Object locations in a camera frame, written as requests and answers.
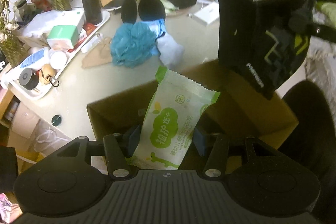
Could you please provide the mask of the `white blue lotion bottle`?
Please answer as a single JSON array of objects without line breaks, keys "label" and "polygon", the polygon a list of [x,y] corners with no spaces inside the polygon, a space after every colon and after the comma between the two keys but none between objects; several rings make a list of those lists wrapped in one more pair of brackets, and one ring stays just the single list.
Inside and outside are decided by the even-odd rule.
[{"label": "white blue lotion bottle", "polygon": [[31,68],[35,71],[38,71],[42,68],[43,65],[48,64],[50,62],[49,51],[49,47],[44,47],[37,52],[29,55],[17,67],[11,69],[9,72],[1,77],[1,86],[3,88],[7,88],[8,84],[11,81],[19,79],[20,74],[26,68]]}]

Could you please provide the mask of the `green wipes packet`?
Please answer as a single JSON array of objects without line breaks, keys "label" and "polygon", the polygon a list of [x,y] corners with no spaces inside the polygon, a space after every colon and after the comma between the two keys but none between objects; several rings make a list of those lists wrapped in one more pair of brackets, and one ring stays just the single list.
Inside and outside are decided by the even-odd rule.
[{"label": "green wipes packet", "polygon": [[128,163],[140,169],[178,169],[193,140],[194,129],[220,92],[209,86],[205,70],[175,72],[160,66],[156,88],[141,126],[139,144]]}]

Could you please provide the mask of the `grey round speaker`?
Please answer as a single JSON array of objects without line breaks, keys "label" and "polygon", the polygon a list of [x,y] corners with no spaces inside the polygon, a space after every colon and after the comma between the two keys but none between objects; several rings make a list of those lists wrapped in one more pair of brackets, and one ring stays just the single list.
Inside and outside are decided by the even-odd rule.
[{"label": "grey round speaker", "polygon": [[39,83],[37,71],[25,68],[19,76],[19,84],[27,90],[33,90]]}]

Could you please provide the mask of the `white serving tray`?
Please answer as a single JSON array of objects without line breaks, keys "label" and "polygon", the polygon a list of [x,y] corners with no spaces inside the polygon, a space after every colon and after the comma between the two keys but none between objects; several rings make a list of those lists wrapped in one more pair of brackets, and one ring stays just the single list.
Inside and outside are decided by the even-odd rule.
[{"label": "white serving tray", "polygon": [[98,33],[100,28],[110,19],[109,11],[102,11],[102,22],[96,25],[93,28],[93,31],[85,36],[84,29],[80,34],[81,40],[76,44],[74,49],[70,49],[68,51],[64,50],[49,50],[49,65],[55,70],[56,74],[52,83],[43,84],[38,83],[35,88],[32,90],[27,90],[24,88],[18,79],[12,80],[9,82],[9,87],[15,88],[18,92],[23,94],[26,98],[30,100],[39,100],[43,98],[50,89],[52,89],[56,85],[56,82],[59,80],[60,75],[67,67],[67,65],[71,62],[71,60],[76,56],[79,51],[82,53],[88,52],[89,47],[95,46],[98,42],[102,40],[102,34]]}]

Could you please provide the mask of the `bamboo plant glass vase left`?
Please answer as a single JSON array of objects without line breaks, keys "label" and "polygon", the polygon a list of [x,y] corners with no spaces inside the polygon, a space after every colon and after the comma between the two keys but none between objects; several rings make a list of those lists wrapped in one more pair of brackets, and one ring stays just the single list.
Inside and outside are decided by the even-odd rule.
[{"label": "bamboo plant glass vase left", "polygon": [[27,57],[27,51],[15,34],[19,24],[11,16],[10,3],[10,0],[1,0],[1,52],[15,68]]}]

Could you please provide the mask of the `white power bank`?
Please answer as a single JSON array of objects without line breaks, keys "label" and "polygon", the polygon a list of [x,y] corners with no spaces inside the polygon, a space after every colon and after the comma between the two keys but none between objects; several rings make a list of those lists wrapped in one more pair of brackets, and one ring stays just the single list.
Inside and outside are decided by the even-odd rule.
[{"label": "white power bank", "polygon": [[192,15],[192,18],[204,26],[208,26],[219,19],[219,4],[212,2]]}]

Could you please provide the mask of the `black neon green gloves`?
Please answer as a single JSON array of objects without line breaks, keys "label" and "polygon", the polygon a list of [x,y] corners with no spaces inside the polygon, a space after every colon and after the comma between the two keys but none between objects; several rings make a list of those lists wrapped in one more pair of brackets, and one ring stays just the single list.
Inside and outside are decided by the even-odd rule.
[{"label": "black neon green gloves", "polygon": [[303,63],[309,35],[289,26],[311,18],[310,0],[218,0],[219,64],[271,99]]}]

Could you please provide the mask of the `teal mesh bath loofah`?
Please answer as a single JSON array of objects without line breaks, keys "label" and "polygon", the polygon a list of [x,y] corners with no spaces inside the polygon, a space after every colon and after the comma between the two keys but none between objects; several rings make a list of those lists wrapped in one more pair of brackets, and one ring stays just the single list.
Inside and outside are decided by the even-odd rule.
[{"label": "teal mesh bath loofah", "polygon": [[110,44],[113,65],[134,68],[143,64],[152,57],[156,39],[156,33],[143,22],[123,23]]}]

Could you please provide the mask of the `brown cardboard box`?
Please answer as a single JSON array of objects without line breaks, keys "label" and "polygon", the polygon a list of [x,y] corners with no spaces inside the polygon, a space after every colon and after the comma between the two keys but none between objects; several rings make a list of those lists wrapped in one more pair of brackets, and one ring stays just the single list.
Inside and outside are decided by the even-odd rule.
[{"label": "brown cardboard box", "polygon": [[197,127],[257,137],[276,149],[298,125],[282,99],[266,99],[216,60],[183,73],[157,67],[154,75],[148,83],[87,106],[98,140],[140,129],[134,151],[125,156],[146,169],[179,168]]}]

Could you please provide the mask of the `brown drawstring pouch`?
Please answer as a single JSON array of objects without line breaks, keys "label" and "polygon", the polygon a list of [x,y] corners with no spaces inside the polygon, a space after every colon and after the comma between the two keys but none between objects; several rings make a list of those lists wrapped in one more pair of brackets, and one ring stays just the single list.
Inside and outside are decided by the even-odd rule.
[{"label": "brown drawstring pouch", "polygon": [[100,65],[112,62],[110,45],[112,38],[105,37],[101,42],[96,44],[82,59],[81,67],[83,69],[98,67]]}]

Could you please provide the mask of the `blue white knit glove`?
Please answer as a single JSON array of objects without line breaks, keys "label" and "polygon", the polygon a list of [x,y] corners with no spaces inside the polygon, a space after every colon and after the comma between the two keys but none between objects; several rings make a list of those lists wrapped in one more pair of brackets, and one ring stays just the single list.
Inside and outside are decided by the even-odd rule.
[{"label": "blue white knit glove", "polygon": [[167,32],[163,19],[149,21],[146,24],[156,34],[156,45],[161,63],[169,69],[174,69],[182,60],[184,46],[178,44]]}]

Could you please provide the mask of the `green white carton box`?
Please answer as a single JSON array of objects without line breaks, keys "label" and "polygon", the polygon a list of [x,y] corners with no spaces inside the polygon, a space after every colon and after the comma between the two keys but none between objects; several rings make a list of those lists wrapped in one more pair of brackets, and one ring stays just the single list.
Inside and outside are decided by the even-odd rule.
[{"label": "green white carton box", "polygon": [[84,28],[79,31],[76,26],[72,25],[54,26],[47,36],[47,43],[54,50],[69,50],[85,37]]}]

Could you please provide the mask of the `white round jar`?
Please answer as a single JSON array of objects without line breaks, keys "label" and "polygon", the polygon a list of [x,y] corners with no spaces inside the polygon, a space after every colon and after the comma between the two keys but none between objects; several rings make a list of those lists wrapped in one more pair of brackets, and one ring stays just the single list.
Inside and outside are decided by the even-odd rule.
[{"label": "white round jar", "polygon": [[50,53],[50,65],[55,70],[60,70],[65,67],[67,56],[62,51],[52,51]]}]

